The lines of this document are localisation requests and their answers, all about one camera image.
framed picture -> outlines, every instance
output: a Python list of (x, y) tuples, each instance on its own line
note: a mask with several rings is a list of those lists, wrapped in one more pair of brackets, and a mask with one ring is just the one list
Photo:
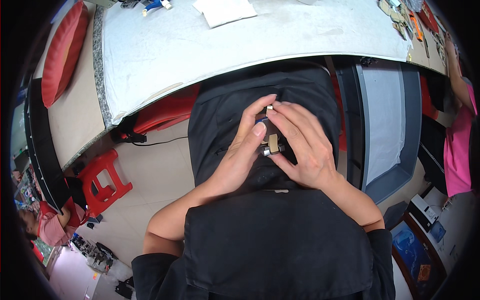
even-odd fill
[(446, 278), (435, 248), (408, 212), (390, 229), (392, 255), (414, 300), (430, 299)]

red plastic stool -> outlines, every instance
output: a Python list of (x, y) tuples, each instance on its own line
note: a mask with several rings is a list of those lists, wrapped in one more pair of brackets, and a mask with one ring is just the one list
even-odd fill
[[(111, 149), (103, 155), (97, 156), (85, 167), (85, 169), (78, 174), (79, 178), (83, 182), (83, 191), (85, 199), (87, 201), (88, 210), (90, 216), (97, 217), (103, 213), (110, 205), (112, 205), (117, 199), (123, 197), (129, 190), (133, 188), (132, 183), (124, 185), (115, 168), (113, 167), (113, 161), (119, 157), (115, 149)], [(101, 171), (107, 170), (108, 174), (112, 178), (113, 184), (117, 188), (114, 191), (110, 186), (102, 188), (98, 181), (97, 175)], [(97, 195), (93, 195), (92, 182), (95, 184), (98, 190)]]

red cushion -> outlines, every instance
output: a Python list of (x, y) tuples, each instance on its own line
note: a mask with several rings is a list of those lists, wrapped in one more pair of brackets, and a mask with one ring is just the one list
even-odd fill
[(67, 87), (78, 60), (88, 26), (88, 9), (79, 0), (68, 11), (48, 48), (42, 77), (42, 99), (52, 106)]

person in pink shirt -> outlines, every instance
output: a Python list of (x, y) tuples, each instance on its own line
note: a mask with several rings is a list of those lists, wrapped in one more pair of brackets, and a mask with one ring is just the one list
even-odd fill
[[(72, 190), (73, 181), (77, 178), (67, 178), (69, 188)], [(52, 247), (60, 246), (73, 236), (77, 228), (85, 223), (87, 215), (85, 213), (84, 197), (82, 195), (78, 197), (78, 193), (75, 193), (75, 199), (70, 199), (62, 207), (61, 211), (63, 215), (57, 214), (45, 201), (45, 197), (42, 194), (43, 201), (40, 201), (40, 208), (37, 216), (29, 210), (19, 210), (19, 216), (22, 221), (22, 227), (25, 232), (25, 236), (29, 240), (36, 240), (40, 237), (41, 240)]]
[[(472, 190), (470, 131), (472, 119), (478, 115), (478, 111), (472, 84), (461, 75), (457, 52), (448, 33), (445, 35), (445, 46), (449, 58), (450, 85), (455, 97), (451, 106), (456, 118), (451, 127), (445, 128), (430, 117), (422, 115), (418, 157), (425, 169), (425, 178), (440, 192), (452, 197)], [(432, 97), (432, 104), (437, 110), (444, 111), (443, 97)]]

orange tool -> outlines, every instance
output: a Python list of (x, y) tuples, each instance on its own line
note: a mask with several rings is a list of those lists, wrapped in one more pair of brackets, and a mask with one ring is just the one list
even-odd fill
[(423, 42), (423, 33), (419, 28), (419, 24), (417, 23), (417, 19), (415, 18), (415, 16), (413, 15), (412, 12), (410, 12), (408, 15), (409, 15), (412, 23), (415, 25), (415, 31), (416, 31), (415, 35), (417, 36), (417, 40), (419, 40), (420, 42)]

